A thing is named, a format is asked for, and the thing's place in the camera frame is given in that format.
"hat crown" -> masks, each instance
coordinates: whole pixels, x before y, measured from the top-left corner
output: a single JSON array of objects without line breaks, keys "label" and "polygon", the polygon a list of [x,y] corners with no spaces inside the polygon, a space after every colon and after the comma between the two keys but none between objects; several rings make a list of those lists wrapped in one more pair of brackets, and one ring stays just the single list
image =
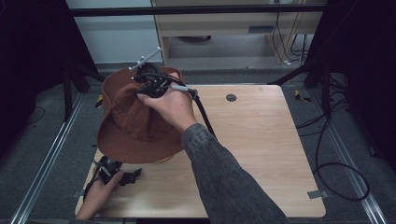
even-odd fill
[{"label": "hat crown", "polygon": [[137,87],[130,83],[116,92],[111,114],[122,133],[135,140],[151,142],[172,129],[161,115],[137,99]]}]

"wrist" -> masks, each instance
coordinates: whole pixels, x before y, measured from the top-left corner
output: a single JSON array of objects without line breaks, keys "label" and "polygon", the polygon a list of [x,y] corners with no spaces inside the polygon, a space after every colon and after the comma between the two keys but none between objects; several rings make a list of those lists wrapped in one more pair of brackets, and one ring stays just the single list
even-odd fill
[{"label": "wrist", "polygon": [[176,128],[180,133],[184,133],[190,126],[196,124],[197,121],[195,119],[188,120],[185,122],[180,123]]}]

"round hole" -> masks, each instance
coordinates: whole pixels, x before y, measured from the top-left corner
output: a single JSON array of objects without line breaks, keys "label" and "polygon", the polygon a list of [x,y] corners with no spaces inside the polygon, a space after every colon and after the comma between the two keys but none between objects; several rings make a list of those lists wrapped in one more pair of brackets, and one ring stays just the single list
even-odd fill
[{"label": "round hole", "polygon": [[234,102],[236,100],[236,96],[234,94],[228,94],[225,97],[229,102]]}]

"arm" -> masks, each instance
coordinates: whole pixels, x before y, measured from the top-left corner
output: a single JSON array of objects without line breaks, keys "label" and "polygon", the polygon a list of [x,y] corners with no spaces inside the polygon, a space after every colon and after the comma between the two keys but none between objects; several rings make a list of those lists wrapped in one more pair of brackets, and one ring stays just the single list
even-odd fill
[{"label": "arm", "polygon": [[118,171],[106,185],[99,175],[96,175],[96,180],[88,191],[84,203],[79,208],[76,218],[69,220],[69,223],[95,223],[91,222],[91,220],[105,204],[113,189],[119,184],[123,174],[123,171]]},{"label": "arm", "polygon": [[254,178],[238,164],[229,150],[195,120],[191,97],[171,88],[161,98],[139,94],[177,128],[191,160],[205,210],[215,223],[289,223],[280,208]]},{"label": "arm", "polygon": [[289,223],[256,180],[202,124],[190,126],[182,144],[212,224]]}]

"hat brim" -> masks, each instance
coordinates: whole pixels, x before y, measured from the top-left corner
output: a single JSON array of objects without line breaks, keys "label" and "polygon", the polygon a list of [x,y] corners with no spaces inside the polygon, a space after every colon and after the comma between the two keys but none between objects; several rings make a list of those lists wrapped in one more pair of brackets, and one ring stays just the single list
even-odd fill
[{"label": "hat brim", "polygon": [[[166,74],[176,72],[182,79],[180,71],[174,68],[161,69]],[[110,75],[102,85],[105,112],[97,134],[99,150],[110,159],[125,163],[150,163],[175,155],[183,149],[181,133],[176,128],[172,127],[156,141],[139,141],[123,133],[122,128],[116,125],[111,114],[111,102],[117,90],[133,83],[132,76],[134,72],[123,69]]]}]

